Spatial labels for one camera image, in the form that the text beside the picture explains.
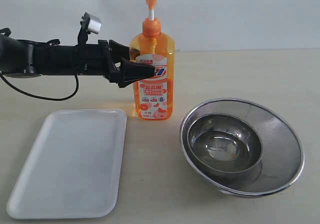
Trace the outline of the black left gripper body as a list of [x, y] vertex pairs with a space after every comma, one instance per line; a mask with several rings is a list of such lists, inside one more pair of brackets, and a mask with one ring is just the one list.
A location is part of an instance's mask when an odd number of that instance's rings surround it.
[[74, 68], [79, 75], [103, 76], [110, 83], [120, 82], [120, 70], [112, 60], [107, 40], [98, 40], [97, 44], [76, 45], [75, 57]]

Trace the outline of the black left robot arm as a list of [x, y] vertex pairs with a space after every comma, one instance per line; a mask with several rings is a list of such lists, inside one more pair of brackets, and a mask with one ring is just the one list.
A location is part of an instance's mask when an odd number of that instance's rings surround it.
[[103, 76], [124, 88], [155, 74], [152, 65], [130, 61], [127, 46], [113, 40], [86, 43], [88, 34], [84, 30], [79, 32], [75, 46], [63, 46], [58, 39], [16, 40], [10, 37], [9, 28], [1, 29], [0, 33], [0, 70], [8, 77]]

